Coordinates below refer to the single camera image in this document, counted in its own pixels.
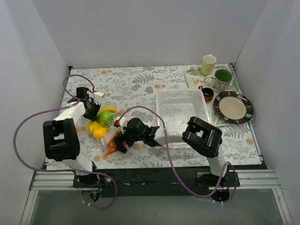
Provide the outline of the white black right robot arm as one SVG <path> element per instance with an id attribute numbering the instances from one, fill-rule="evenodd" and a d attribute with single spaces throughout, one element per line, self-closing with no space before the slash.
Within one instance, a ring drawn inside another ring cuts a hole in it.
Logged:
<path id="1" fill-rule="evenodd" d="M 132 118 L 114 137 L 116 150 L 127 152 L 135 142 L 143 142 L 150 147 L 166 146 L 171 143 L 186 143 L 197 153 L 207 158 L 210 174 L 200 177 L 203 186 L 223 186 L 229 181 L 228 167 L 219 152 L 222 131 L 198 117 L 191 117 L 186 124 L 163 127 L 149 127 L 139 118 Z"/>

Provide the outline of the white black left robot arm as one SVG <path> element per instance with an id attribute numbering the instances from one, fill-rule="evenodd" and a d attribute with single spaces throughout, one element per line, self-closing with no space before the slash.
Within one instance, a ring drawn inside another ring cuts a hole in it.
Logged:
<path id="1" fill-rule="evenodd" d="M 67 165 L 79 182 L 91 188 L 99 184 L 100 176 L 94 172 L 96 165 L 80 153 L 75 125 L 82 116 L 92 121 L 97 119 L 104 95 L 101 91 L 78 87 L 75 97 L 67 101 L 68 108 L 55 119 L 43 123 L 46 157 Z"/>

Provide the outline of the clear zip top bag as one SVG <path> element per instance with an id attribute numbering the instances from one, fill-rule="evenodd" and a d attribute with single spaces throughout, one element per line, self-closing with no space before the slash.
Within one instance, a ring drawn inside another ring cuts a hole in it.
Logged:
<path id="1" fill-rule="evenodd" d="M 120 115 L 120 113 L 119 112 L 117 112 L 117 114 L 118 114 L 118 116 Z M 99 115 L 99 114 L 97 114 L 97 115 Z M 95 120 L 96 122 L 97 122 L 97 120 Z M 113 125 L 113 124 L 112 124 Z M 103 127 L 103 126 L 102 126 Z M 104 127 L 104 128 L 107 128 L 108 129 L 108 132 L 109 132 L 109 128 L 110 128 L 111 126 L 109 126 L 109 127 Z M 108 132 L 106 133 L 106 134 L 108 134 Z M 93 134 L 92 134 L 92 136 L 93 136 Z M 103 137 L 104 138 L 104 137 Z M 102 139 L 103 139 L 102 138 Z M 101 140 L 101 139 L 100 139 Z"/>

